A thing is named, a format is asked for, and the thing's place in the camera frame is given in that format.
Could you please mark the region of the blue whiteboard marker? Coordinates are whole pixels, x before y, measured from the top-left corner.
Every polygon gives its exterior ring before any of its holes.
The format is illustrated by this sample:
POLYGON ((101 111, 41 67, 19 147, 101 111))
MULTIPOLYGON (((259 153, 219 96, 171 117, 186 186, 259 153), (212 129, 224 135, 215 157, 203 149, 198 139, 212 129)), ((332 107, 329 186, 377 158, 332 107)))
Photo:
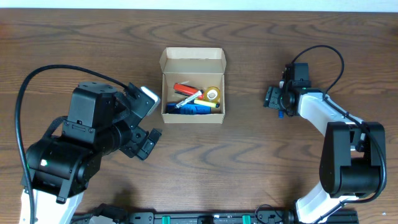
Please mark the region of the blue whiteboard marker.
POLYGON ((284 112, 282 110, 279 110, 278 117, 279 118, 283 118, 284 117, 284 112))

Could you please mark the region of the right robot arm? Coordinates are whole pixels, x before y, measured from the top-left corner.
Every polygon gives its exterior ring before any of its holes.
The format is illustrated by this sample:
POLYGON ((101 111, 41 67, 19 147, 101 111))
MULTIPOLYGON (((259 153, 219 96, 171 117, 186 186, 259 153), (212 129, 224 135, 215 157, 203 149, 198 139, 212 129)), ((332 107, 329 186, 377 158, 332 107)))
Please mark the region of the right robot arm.
POLYGON ((367 203, 386 185, 385 130, 350 115, 311 86, 307 63, 285 66, 279 86, 268 88, 264 107, 301 116, 324 137, 319 183, 286 211, 282 223, 325 223, 351 203, 367 203))

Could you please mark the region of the yellow tape roll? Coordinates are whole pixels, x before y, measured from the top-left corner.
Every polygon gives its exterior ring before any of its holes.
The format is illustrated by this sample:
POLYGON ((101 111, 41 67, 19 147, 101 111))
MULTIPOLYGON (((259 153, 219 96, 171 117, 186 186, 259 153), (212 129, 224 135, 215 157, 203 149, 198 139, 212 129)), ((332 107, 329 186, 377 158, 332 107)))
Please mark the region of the yellow tape roll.
POLYGON ((204 100, 217 103, 220 100, 221 92, 220 92, 219 88, 217 88, 215 86, 211 86, 205 90, 203 96, 204 96, 204 100))

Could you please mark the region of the black whiteboard marker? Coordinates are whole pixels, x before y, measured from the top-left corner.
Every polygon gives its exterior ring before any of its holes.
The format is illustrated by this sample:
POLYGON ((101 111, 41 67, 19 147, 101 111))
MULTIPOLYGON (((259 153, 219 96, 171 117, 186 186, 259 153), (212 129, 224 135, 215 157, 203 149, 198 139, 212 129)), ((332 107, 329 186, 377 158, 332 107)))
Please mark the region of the black whiteboard marker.
POLYGON ((188 96, 187 98, 185 98, 184 100, 182 100, 181 102, 177 103, 170 111, 169 113, 175 111, 176 109, 181 108, 182 106, 186 105, 187 103, 197 99, 199 96, 201 96, 203 94, 202 90, 198 90, 196 93, 194 93, 191 96, 188 96))

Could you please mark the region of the blue plastic holder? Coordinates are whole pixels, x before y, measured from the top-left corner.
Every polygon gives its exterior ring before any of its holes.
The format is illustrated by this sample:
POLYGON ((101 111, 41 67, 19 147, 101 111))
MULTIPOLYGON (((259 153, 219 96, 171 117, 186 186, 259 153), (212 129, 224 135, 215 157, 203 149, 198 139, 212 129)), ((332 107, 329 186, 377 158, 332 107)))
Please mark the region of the blue plastic holder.
POLYGON ((180 108, 176 108, 175 105, 175 103, 167 103, 166 113, 185 115, 203 115, 211 113, 211 108, 209 106, 187 103, 180 108))

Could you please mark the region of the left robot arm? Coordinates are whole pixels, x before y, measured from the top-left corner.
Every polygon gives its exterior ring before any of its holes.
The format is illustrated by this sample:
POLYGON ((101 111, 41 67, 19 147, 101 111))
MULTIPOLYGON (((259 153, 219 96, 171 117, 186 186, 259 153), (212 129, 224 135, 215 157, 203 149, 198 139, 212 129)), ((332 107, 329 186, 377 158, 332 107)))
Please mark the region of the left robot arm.
POLYGON ((162 133, 139 123, 159 103, 144 86, 130 84, 120 92, 105 83, 79 83, 68 116, 53 120, 27 150, 34 206, 23 191, 20 223, 70 223, 104 156, 121 151, 147 159, 162 133))

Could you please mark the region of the yellow highlighter pen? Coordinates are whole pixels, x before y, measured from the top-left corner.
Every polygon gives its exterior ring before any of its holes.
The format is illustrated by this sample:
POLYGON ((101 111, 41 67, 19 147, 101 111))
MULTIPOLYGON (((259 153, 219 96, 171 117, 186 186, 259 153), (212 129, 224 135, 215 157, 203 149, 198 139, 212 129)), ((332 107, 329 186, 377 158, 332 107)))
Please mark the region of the yellow highlighter pen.
POLYGON ((219 108, 220 107, 219 103, 209 102, 209 101, 205 101, 205 100, 195 99, 193 102, 194 102, 194 104, 208 106, 210 108, 219 108))

